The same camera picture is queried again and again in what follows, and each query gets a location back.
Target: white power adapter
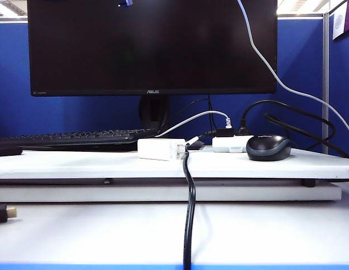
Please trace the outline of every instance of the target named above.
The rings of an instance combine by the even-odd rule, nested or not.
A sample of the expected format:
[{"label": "white power adapter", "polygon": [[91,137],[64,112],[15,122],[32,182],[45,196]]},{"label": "white power adapter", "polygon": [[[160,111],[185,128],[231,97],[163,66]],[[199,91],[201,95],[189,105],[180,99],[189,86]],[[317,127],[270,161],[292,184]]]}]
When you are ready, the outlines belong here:
[{"label": "white power adapter", "polygon": [[185,152],[185,139],[151,138],[138,140],[141,159],[175,160]]},{"label": "white power adapter", "polygon": [[242,153],[247,152],[248,140],[253,136],[215,137],[212,140],[214,152]]}]

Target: white cable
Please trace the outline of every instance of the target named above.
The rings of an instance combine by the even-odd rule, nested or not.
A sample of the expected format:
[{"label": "white cable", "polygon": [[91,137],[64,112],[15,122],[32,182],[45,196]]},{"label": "white cable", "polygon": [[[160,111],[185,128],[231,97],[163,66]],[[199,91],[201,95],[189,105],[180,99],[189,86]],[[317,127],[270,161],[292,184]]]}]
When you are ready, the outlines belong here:
[{"label": "white cable", "polygon": [[163,133],[155,136],[156,138],[159,138],[159,137],[162,137],[163,135],[171,132],[172,130],[176,129],[177,127],[180,127],[181,125],[184,125],[185,123],[189,122],[189,121],[192,121],[193,119],[195,118],[198,118],[202,115],[206,115],[206,114],[220,114],[222,116],[225,117],[225,120],[226,120],[226,128],[232,128],[232,126],[230,125],[230,118],[227,116],[227,114],[223,113],[223,112],[220,112],[220,111],[204,111],[204,112],[201,112],[200,114],[196,114],[195,116],[192,116],[186,120],[184,120],[183,122],[180,122],[179,124],[175,125],[174,127],[164,131]]},{"label": "white cable", "polygon": [[185,142],[186,145],[192,145],[194,144],[196,141],[199,140],[199,137],[198,136],[195,136],[194,138],[190,139],[189,141]]},{"label": "white cable", "polygon": [[268,67],[268,69],[270,70],[270,72],[273,74],[274,78],[277,80],[277,82],[285,89],[285,90],[288,90],[294,94],[297,94],[297,95],[300,95],[300,96],[304,96],[304,97],[309,97],[309,98],[312,98],[313,100],[316,100],[320,103],[322,103],[323,105],[327,106],[328,108],[330,108],[340,119],[341,121],[344,123],[344,125],[346,126],[346,128],[348,129],[349,131],[349,125],[347,124],[347,122],[344,120],[344,118],[340,115],[340,113],[333,107],[331,106],[330,104],[326,103],[325,101],[317,98],[317,97],[314,97],[312,95],[309,95],[309,94],[305,94],[305,93],[302,93],[302,92],[298,92],[298,91],[295,91],[289,87],[287,87],[282,81],[281,79],[279,79],[279,77],[276,75],[275,71],[273,70],[273,68],[270,66],[270,64],[268,63],[268,61],[265,59],[265,57],[260,53],[260,51],[257,49],[257,47],[255,46],[254,44],[254,41],[253,41],[253,36],[252,36],[252,31],[251,31],[251,27],[250,27],[250,24],[249,24],[249,19],[248,19],[248,16],[247,16],[247,13],[246,13],[246,10],[244,9],[243,7],[243,4],[242,4],[242,1],[241,0],[237,0],[238,1],[238,4],[239,6],[241,7],[241,10],[242,10],[242,13],[244,15],[244,19],[246,21],[246,24],[247,24],[247,29],[248,29],[248,34],[249,34],[249,39],[251,41],[251,45],[254,49],[254,51],[259,55],[260,59],[263,60],[263,62],[265,63],[265,65]]}]

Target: ceiling light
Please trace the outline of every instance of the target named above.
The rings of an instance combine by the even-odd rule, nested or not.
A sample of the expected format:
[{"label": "ceiling light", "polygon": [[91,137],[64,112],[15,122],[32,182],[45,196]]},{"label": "ceiling light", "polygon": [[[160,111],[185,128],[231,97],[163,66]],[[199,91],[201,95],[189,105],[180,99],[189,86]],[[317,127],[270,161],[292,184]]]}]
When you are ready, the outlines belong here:
[{"label": "ceiling light", "polygon": [[277,13],[288,13],[295,5],[296,0],[284,0],[278,7]]},{"label": "ceiling light", "polygon": [[18,17],[18,15],[11,11],[8,7],[5,7],[0,3],[0,13],[3,14],[3,17],[14,18]]}]

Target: asus logo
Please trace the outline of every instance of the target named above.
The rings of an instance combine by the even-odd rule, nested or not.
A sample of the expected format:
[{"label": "asus logo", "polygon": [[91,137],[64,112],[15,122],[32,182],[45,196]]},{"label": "asus logo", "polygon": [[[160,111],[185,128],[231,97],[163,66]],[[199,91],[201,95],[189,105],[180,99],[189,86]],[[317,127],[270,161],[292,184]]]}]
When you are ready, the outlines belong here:
[{"label": "asus logo", "polygon": [[147,94],[159,94],[159,90],[148,90]]}]

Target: black monitor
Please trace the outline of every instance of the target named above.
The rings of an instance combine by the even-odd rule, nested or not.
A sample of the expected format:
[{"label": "black monitor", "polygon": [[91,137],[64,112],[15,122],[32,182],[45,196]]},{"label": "black monitor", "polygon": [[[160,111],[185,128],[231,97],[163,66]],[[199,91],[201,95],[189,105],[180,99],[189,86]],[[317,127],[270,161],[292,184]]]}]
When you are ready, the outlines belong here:
[{"label": "black monitor", "polygon": [[[28,0],[33,96],[273,93],[236,0]],[[244,0],[277,68],[277,0]]]}]

